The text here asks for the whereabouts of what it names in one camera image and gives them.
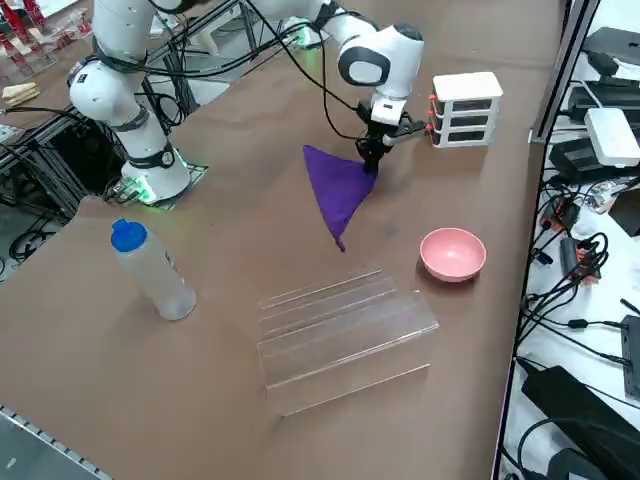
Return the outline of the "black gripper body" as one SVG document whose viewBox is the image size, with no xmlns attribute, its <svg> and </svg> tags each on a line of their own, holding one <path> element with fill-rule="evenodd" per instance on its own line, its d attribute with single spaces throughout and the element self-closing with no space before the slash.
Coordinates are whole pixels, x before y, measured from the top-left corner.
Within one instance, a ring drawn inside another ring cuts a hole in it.
<svg viewBox="0 0 640 480">
<path fill-rule="evenodd" d="M 385 135 L 394 134 L 399 126 L 400 113 L 398 104 L 392 101 L 359 101 L 356 114 L 365 125 L 365 129 L 358 134 L 355 142 L 365 140 L 383 141 Z"/>
</svg>

